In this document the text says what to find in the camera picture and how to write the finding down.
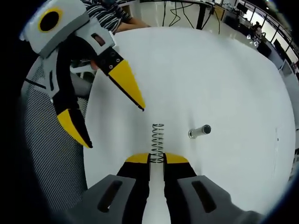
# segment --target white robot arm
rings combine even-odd
[[[71,82],[71,59],[93,59],[139,108],[145,108],[131,68],[113,49],[115,43],[111,35],[96,19],[89,18],[80,0],[45,2],[22,32],[33,51],[43,59],[46,91],[60,124],[86,147],[92,147],[92,143]]]

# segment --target person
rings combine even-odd
[[[256,24],[255,24],[254,26],[252,26],[252,29],[253,29],[254,31],[257,31],[258,28],[262,29],[262,26],[260,25],[259,22],[256,22]]]
[[[150,27],[118,6],[116,0],[82,0],[89,17],[97,18],[100,25],[112,33]]]

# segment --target person's arm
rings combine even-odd
[[[121,32],[121,31],[131,30],[131,29],[138,29],[138,28],[144,28],[144,26],[143,25],[142,26],[135,25],[135,24],[127,24],[125,22],[122,22],[116,29],[116,33]]]
[[[146,24],[145,22],[143,22],[142,20],[136,19],[134,17],[132,17],[131,19],[129,19],[128,21],[129,24],[133,24],[133,25],[137,25],[140,27],[150,27],[148,24]]]
[[[121,18],[122,24],[120,31],[130,30],[130,29],[137,29],[137,28],[145,28],[150,27],[146,23],[141,20],[138,20],[128,13],[126,13],[118,4],[114,4],[113,7],[115,8],[116,14],[119,18]]]

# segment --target yellow circle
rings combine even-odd
[[[50,13],[53,13],[53,12],[58,14],[58,20],[57,20],[56,24],[55,24],[51,29],[49,29],[49,30],[42,30],[42,28],[41,28],[41,23],[42,23],[43,19],[44,19],[47,15],[49,15]],[[41,15],[41,18],[39,19],[39,22],[38,22],[38,29],[39,29],[42,33],[48,33],[48,32],[50,32],[50,31],[52,31],[52,30],[53,30],[53,29],[60,23],[61,18],[62,18],[62,14],[63,14],[62,10],[61,10],[60,8],[58,8],[58,7],[53,7],[53,8],[48,9],[47,11],[45,11],[45,12]]]

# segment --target black circular logo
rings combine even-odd
[[[43,32],[48,32],[58,24],[58,21],[59,21],[58,12],[49,12],[42,18],[39,26]]]

